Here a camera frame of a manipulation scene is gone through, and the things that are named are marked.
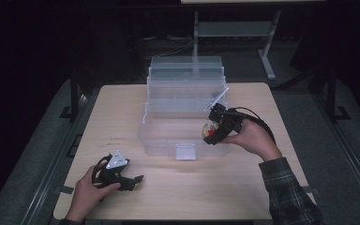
plaid shirt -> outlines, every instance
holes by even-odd
[[[323,216],[300,187],[285,157],[259,164],[274,224],[323,224]]]

gray floor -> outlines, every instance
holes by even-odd
[[[263,82],[276,86],[299,74],[289,66],[297,43],[276,41],[272,46],[269,59],[277,75],[275,81],[267,80],[258,57],[257,49],[262,42],[238,43],[241,44],[222,44],[221,52],[200,52],[200,55],[222,57],[228,83]],[[165,53],[173,44],[151,40],[146,46],[149,49],[146,56],[151,56]],[[144,83],[144,77],[135,83]],[[337,105],[343,106],[352,119],[338,121],[334,128],[321,105],[324,93],[311,95],[308,84],[309,79],[305,79],[285,91],[273,91],[273,96],[326,223],[360,224],[360,182],[346,157],[344,142],[338,140],[336,132],[339,130],[344,135],[347,146],[360,160],[360,108],[350,90],[338,82]],[[70,104],[69,97],[69,82],[65,82],[0,194],[0,224],[57,223],[53,209],[72,162],[66,154],[75,149],[71,147],[73,140],[77,135],[79,140],[79,134],[84,131],[98,89],[80,101],[81,113],[73,123],[59,118],[63,108]],[[87,221],[87,224],[101,223]]]

transparent storage box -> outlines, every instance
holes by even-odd
[[[139,129],[147,155],[177,159],[226,155],[226,144],[209,145],[202,133],[210,108],[216,102],[227,105],[227,90],[218,56],[153,58]]]

